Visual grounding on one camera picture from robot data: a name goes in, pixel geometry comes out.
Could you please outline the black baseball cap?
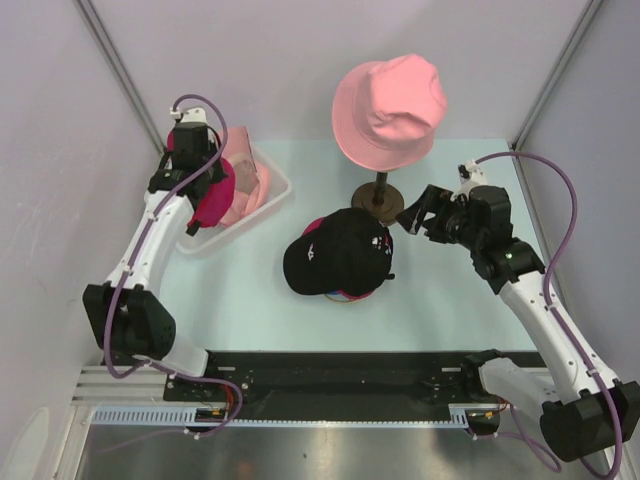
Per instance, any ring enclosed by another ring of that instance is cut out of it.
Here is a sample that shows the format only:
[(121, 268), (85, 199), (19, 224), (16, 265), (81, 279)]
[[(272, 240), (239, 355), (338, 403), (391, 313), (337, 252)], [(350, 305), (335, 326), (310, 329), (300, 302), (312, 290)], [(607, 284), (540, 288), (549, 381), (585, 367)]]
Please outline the black baseball cap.
[(392, 236), (371, 213), (344, 208), (323, 218), (318, 229), (285, 250), (283, 273), (294, 292), (311, 296), (341, 290), (361, 296), (395, 278)]

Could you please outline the magenta hat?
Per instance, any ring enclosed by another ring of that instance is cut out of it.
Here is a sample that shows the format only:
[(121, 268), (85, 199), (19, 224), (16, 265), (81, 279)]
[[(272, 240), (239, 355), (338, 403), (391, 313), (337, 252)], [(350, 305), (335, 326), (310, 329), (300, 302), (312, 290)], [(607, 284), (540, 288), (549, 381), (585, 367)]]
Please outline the magenta hat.
[[(319, 218), (317, 218), (317, 219), (313, 220), (313, 221), (312, 221), (312, 222), (311, 222), (311, 223), (310, 223), (310, 224), (309, 224), (309, 225), (304, 229), (304, 231), (302, 232), (302, 234), (303, 234), (303, 235), (306, 235), (306, 234), (308, 234), (308, 233), (310, 233), (310, 232), (312, 232), (312, 231), (314, 231), (314, 230), (318, 229), (318, 228), (320, 227), (321, 223), (323, 222), (323, 220), (324, 220), (324, 218), (323, 218), (323, 217), (319, 217)], [(343, 295), (343, 296), (346, 296), (346, 297), (350, 297), (350, 298), (357, 299), (357, 302), (358, 302), (358, 301), (363, 300), (363, 299), (365, 299), (365, 298), (369, 297), (370, 295), (372, 295), (372, 292), (366, 293), (366, 294), (361, 295), (361, 296), (353, 296), (353, 295), (347, 294), (347, 293), (345, 293), (344, 291), (341, 291), (341, 290), (333, 291), (333, 292), (329, 292), (329, 293), (325, 293), (325, 294), (329, 294), (329, 295)]]

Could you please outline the light pink bucket hat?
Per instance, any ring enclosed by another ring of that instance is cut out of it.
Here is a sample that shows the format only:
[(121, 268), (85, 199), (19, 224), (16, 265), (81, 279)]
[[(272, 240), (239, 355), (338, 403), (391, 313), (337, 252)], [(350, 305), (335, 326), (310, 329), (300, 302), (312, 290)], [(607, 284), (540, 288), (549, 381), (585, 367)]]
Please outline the light pink bucket hat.
[(438, 69), (409, 54), (352, 69), (336, 88), (332, 128), (354, 164), (389, 172), (429, 153), (446, 111)]

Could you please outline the light pink cap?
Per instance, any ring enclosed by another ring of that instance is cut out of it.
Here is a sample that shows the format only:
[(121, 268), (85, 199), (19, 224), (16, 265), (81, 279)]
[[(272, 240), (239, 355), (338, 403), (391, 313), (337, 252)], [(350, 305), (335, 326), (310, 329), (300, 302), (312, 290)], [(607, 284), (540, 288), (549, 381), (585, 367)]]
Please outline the light pink cap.
[(246, 127), (232, 127), (222, 157), (227, 159), (236, 176), (233, 202), (218, 225), (230, 226), (255, 212), (266, 200), (270, 174), (254, 160)]

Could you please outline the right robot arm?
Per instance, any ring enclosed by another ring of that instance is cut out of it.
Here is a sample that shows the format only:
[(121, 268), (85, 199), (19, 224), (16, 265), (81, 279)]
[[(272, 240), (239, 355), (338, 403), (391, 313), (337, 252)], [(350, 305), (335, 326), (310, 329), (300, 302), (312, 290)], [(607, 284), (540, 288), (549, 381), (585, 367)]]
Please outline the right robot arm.
[(495, 350), (483, 352), (461, 376), (469, 399), (507, 400), (538, 423), (565, 462), (616, 449), (632, 437), (639, 421), (638, 383), (622, 382), (599, 358), (545, 285), (542, 261), (513, 234), (505, 189), (484, 185), (454, 194), (430, 185), (396, 220), (409, 234), (423, 231), (433, 242), (469, 251), (476, 273), (519, 319), (551, 376), (543, 381)]

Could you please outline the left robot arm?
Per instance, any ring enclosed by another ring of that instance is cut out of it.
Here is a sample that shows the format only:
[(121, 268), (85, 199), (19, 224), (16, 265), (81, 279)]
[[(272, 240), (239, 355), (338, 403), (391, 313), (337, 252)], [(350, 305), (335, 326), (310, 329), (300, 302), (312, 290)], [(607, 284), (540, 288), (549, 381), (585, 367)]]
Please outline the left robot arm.
[(82, 301), (107, 365), (129, 356), (138, 365), (185, 375), (197, 398), (214, 397), (221, 376), (208, 353), (181, 337), (159, 300), (168, 261), (178, 241), (219, 224), (233, 202), (235, 175), (221, 157), (221, 141), (204, 121), (184, 119), (169, 135), (145, 193), (145, 210), (116, 268), (101, 284), (88, 285)]

